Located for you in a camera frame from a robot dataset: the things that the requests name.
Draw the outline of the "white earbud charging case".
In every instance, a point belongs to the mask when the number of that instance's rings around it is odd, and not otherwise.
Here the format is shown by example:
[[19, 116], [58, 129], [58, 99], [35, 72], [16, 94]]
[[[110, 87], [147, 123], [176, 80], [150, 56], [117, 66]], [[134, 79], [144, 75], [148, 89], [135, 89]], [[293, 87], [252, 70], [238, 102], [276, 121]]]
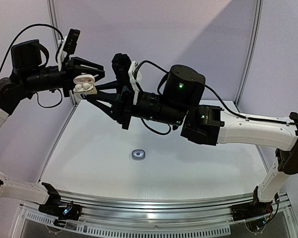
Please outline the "white earbud charging case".
[[74, 95], [80, 100], [86, 100], [87, 95], [96, 95], [95, 77], [91, 74], [82, 74], [73, 79]]

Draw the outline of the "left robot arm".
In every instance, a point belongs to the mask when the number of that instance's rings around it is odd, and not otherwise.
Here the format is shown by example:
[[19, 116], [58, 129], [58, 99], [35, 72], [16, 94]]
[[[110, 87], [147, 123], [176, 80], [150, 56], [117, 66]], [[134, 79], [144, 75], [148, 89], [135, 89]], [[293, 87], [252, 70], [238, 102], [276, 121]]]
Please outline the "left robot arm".
[[[57, 66], [47, 66], [41, 55], [49, 59], [49, 51], [38, 39], [12, 45], [12, 73], [0, 79], [0, 128], [18, 104], [42, 91], [87, 94], [94, 91], [95, 81], [105, 76], [104, 67], [79, 57], [67, 57]], [[19, 183], [0, 173], [0, 197], [34, 202], [53, 215], [60, 215], [64, 205], [58, 192], [49, 183]]]

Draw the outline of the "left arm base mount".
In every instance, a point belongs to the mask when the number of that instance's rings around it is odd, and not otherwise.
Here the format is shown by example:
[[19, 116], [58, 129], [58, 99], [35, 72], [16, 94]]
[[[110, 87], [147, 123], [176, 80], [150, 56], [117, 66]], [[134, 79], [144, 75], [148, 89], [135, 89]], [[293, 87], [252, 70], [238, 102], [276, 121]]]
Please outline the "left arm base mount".
[[82, 206], [71, 202], [62, 202], [60, 198], [48, 198], [45, 204], [39, 205], [39, 212], [58, 217], [59, 220], [78, 221]]

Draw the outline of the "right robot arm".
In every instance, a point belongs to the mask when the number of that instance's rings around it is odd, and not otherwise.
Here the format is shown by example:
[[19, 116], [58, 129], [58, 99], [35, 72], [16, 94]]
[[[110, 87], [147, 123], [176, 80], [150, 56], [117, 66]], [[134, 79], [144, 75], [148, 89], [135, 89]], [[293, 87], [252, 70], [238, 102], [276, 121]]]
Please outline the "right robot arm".
[[274, 147], [276, 161], [254, 190], [255, 199], [247, 205], [251, 216], [258, 216], [276, 196], [289, 176], [298, 174], [298, 114], [272, 118], [248, 115], [220, 106], [202, 105], [208, 88], [206, 79], [194, 69], [176, 64], [164, 72], [156, 93], [141, 88], [140, 67], [132, 63], [116, 70], [116, 80], [99, 86], [86, 75], [80, 87], [83, 99], [128, 129], [133, 117], [180, 128], [180, 135], [199, 144], [253, 144]]

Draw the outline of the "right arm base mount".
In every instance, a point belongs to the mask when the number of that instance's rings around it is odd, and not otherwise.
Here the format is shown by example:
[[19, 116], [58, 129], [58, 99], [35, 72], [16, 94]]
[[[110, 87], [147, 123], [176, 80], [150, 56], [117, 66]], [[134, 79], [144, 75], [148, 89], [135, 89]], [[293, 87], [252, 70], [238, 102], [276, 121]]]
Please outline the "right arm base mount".
[[241, 221], [270, 214], [273, 208], [272, 201], [259, 202], [257, 200], [253, 200], [250, 202], [233, 205], [231, 206], [230, 210], [233, 220]]

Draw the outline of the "blue-grey earbud charging case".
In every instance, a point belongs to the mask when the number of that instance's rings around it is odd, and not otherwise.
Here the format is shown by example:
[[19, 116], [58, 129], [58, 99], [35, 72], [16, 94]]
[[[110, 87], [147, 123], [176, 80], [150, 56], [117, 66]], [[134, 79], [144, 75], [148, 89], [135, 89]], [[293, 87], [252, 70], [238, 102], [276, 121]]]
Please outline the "blue-grey earbud charging case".
[[143, 149], [135, 149], [131, 152], [133, 160], [143, 160], [146, 157], [146, 152]]

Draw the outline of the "white earbud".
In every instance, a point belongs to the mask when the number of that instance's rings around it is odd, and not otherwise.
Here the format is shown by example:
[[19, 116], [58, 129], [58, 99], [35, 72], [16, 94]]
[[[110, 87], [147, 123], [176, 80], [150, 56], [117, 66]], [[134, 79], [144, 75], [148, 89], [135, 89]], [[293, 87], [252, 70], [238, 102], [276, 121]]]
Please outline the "white earbud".
[[89, 90], [91, 87], [92, 87], [92, 85], [89, 84], [89, 83], [84, 83], [84, 84], [82, 85], [82, 88], [83, 88], [85, 91]]
[[75, 91], [80, 91], [82, 89], [82, 85], [77, 84], [74, 89], [75, 89]]

